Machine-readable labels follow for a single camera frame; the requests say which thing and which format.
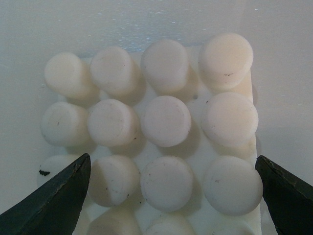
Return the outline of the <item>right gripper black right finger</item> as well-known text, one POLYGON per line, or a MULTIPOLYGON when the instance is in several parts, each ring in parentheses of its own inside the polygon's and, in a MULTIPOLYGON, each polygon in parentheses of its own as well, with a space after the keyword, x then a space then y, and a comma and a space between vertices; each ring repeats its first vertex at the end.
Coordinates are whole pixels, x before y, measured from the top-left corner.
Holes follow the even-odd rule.
POLYGON ((313 233, 313 187, 261 155, 255 168, 263 182, 263 199, 279 235, 313 233))

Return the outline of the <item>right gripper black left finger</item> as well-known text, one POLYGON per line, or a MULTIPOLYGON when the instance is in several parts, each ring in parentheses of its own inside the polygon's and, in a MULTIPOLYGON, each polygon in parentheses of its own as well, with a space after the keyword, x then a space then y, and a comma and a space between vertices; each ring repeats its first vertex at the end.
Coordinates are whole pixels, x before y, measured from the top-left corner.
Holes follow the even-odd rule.
POLYGON ((89 187, 91 161, 85 153, 0 216, 2 235, 70 235, 89 187))

